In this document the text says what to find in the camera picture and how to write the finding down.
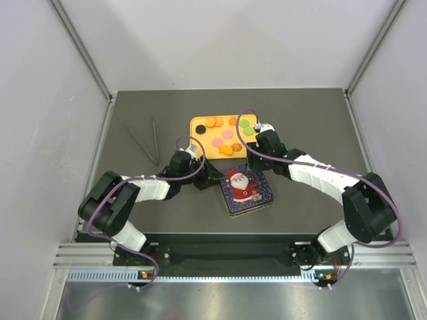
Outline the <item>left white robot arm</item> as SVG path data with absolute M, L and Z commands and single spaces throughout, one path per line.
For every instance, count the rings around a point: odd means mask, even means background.
M 217 185 L 225 176 L 205 157 L 197 158 L 189 147 L 176 151 L 158 175 L 126 177 L 104 173 L 81 202 L 77 214 L 106 237 L 128 249 L 137 264 L 151 258 L 146 236 L 129 221 L 135 203 L 163 201 L 175 197 L 183 185 L 202 191 Z

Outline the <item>gold tin lid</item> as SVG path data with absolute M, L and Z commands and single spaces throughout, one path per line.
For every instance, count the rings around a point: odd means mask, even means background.
M 230 217 L 238 217 L 271 205 L 274 194 L 261 171 L 239 165 L 222 171 L 220 189 Z

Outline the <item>metal tongs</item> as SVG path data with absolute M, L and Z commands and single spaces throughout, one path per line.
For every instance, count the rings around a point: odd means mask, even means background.
M 156 125 L 155 125 L 155 117 L 153 114 L 150 114 L 151 119 L 151 126 L 153 131 L 153 140 L 154 140 L 154 147 L 155 147 L 155 156 L 153 156 L 144 146 L 144 144 L 141 142 L 137 134 L 134 132 L 134 130 L 128 125 L 124 124 L 123 127 L 125 130 L 131 135 L 133 140 L 137 143 L 137 145 L 141 148 L 141 150 L 145 153 L 145 155 L 149 158 L 149 160 L 155 165 L 158 166 L 160 162 L 159 158 L 159 147 L 157 142 L 157 132 L 156 132 Z

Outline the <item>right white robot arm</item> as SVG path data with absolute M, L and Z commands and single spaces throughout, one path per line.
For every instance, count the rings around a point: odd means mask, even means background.
M 343 219 L 302 247 L 310 255 L 310 264 L 328 263 L 337 250 L 354 243 L 374 247 L 375 238 L 399 219 L 382 178 L 375 173 L 357 175 L 319 162 L 299 149 L 288 150 L 273 129 L 259 132 L 256 141 L 246 144 L 246 151 L 250 169 L 271 170 L 326 194 L 342 206 Z

